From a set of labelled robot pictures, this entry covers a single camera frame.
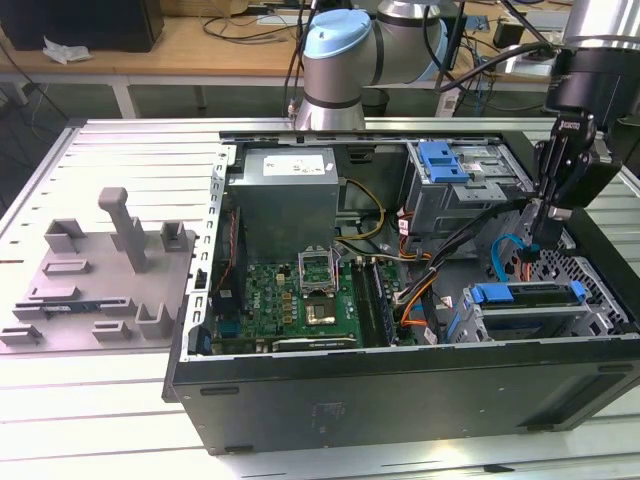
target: yellow wire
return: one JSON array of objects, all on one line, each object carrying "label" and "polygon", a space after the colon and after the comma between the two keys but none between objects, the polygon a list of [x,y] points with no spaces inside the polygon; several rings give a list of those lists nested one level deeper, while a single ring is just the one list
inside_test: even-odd
[{"label": "yellow wire", "polygon": [[380,219],[378,220],[378,224],[376,225],[376,228],[374,228],[370,232],[359,233],[358,235],[343,235],[341,237],[336,237],[336,239],[337,240],[366,240],[367,238],[374,236],[376,233],[382,230],[382,225],[384,225],[384,207],[382,206],[382,203],[380,202],[380,200],[378,200],[376,196],[373,193],[371,193],[371,191],[367,187],[362,185],[360,182],[356,180],[352,180],[350,178],[347,178],[346,181],[347,183],[353,183],[354,185],[357,185],[358,187],[360,187],[367,195],[369,195],[369,197],[371,197],[371,200],[376,202],[376,205],[378,206],[378,210],[380,211]]}]

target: white paper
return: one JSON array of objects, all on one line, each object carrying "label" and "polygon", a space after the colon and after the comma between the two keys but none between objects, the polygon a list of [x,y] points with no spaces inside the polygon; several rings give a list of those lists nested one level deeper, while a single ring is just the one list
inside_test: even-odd
[{"label": "white paper", "polygon": [[44,37],[44,44],[46,46],[42,49],[42,53],[63,65],[66,65],[68,62],[79,62],[93,58],[93,56],[89,54],[89,49],[87,47],[67,47],[66,45],[58,45],[57,43],[47,39],[47,37]]},{"label": "white paper", "polygon": [[269,155],[262,173],[265,177],[324,175],[324,160],[322,155]]}]

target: black box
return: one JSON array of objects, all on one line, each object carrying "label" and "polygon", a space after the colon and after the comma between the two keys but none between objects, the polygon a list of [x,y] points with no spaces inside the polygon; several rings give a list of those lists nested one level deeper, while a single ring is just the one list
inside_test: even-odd
[{"label": "black box", "polygon": [[148,52],[164,26],[160,0],[0,0],[0,21],[16,50],[40,50],[46,36],[89,50]]},{"label": "black box", "polygon": [[507,48],[511,45],[519,45],[522,40],[524,27],[515,23],[499,22],[496,33],[493,36],[493,44],[497,48]]}]

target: blue latch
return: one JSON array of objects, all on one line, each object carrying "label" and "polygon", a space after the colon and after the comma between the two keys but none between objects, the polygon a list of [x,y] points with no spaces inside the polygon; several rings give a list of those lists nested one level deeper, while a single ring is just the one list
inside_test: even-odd
[{"label": "blue latch", "polygon": [[458,157],[447,142],[420,142],[420,158],[433,183],[467,183],[469,174],[458,163]]},{"label": "blue latch", "polygon": [[575,293],[576,298],[579,301],[584,302],[587,299],[587,291],[579,281],[573,280],[571,283],[569,283],[569,286],[571,287],[571,290],[573,290],[573,293]]},{"label": "blue latch", "polygon": [[504,283],[479,283],[471,289],[471,296],[476,303],[513,302],[513,295]]}]

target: side panel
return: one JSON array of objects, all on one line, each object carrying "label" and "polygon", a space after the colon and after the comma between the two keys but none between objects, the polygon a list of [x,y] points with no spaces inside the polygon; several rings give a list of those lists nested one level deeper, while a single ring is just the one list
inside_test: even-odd
[{"label": "side panel", "polygon": [[[632,350],[639,344],[528,342],[180,363],[174,385],[204,445],[217,454],[561,431],[638,383]],[[575,354],[608,360],[581,363]],[[213,379],[213,369],[236,378],[251,370],[253,380],[187,380]]]}]

